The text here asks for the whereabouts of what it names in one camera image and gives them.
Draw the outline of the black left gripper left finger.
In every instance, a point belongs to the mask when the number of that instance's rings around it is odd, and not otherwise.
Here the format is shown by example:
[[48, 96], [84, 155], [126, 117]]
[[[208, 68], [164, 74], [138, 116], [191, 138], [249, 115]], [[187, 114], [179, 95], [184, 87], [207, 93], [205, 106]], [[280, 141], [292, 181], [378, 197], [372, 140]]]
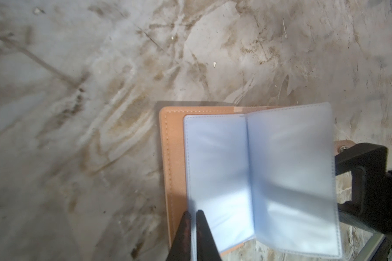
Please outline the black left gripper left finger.
[[191, 260], [191, 215], [185, 211], [179, 223], [178, 230], [166, 261]]

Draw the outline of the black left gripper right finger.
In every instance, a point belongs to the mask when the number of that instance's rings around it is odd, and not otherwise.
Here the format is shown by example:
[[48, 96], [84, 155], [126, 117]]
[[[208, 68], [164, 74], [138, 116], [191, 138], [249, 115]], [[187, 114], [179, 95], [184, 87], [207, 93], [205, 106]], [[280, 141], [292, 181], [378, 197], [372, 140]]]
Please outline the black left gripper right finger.
[[197, 261], [222, 261], [206, 216], [202, 210], [196, 212]]

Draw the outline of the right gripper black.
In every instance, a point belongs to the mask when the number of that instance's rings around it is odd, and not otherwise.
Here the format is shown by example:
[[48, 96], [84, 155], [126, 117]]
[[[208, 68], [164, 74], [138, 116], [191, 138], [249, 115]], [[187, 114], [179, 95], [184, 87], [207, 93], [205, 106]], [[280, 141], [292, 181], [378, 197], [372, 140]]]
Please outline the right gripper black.
[[338, 205], [340, 221], [392, 241], [392, 170], [387, 170], [387, 157], [385, 146], [355, 144], [335, 156], [335, 174], [352, 175], [352, 199]]

